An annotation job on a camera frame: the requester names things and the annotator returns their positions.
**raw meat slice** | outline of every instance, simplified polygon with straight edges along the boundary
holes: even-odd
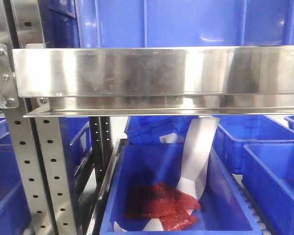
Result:
[[[159,182],[149,188],[143,203],[143,218],[159,218],[175,213],[175,193],[167,184]]]
[[[188,195],[186,193],[183,193],[180,190],[175,189],[175,200],[183,206],[184,209],[189,210],[189,209],[194,209],[194,210],[199,210],[201,209],[201,205],[199,201],[192,197],[191,195]]]
[[[186,210],[188,210],[188,209],[193,209],[193,210],[201,209],[199,201],[196,198],[192,197],[191,195],[183,193],[182,191],[180,191],[176,188],[173,188],[164,182],[159,182],[156,185],[158,185],[159,188],[163,188],[164,191],[169,192],[170,195],[172,193],[174,193],[175,200],[177,202],[179,202],[184,207],[184,209],[186,209]]]
[[[159,218],[166,231],[181,231],[198,221],[196,216],[188,215],[185,209],[179,204],[176,205],[175,210],[175,214]]]
[[[164,182],[158,182],[152,186],[133,187],[128,196],[125,211],[126,218],[164,218],[166,224],[171,220],[179,221],[177,229],[188,226],[194,221],[194,217],[185,210],[200,209],[199,201]]]

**white label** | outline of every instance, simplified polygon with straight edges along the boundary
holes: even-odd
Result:
[[[161,143],[184,143],[184,136],[179,136],[177,133],[171,133],[159,137]]]
[[[82,145],[82,148],[83,148],[83,152],[85,152],[86,150],[86,132],[80,137],[80,143]]]

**metal bracket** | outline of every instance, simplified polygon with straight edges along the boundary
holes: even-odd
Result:
[[[4,44],[0,44],[0,108],[11,109],[18,106],[18,92],[7,47]]]

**white wall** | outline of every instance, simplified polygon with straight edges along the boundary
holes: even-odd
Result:
[[[111,117],[112,144],[115,146],[119,139],[126,139],[124,133],[127,117]]]

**shelving rack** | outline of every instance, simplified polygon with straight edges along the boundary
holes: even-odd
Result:
[[[0,0],[0,107],[36,235],[98,234],[120,150],[109,116],[294,113],[294,46],[53,48],[46,2]],[[91,117],[92,162],[77,184],[67,116]],[[82,217],[93,167],[97,199]]]

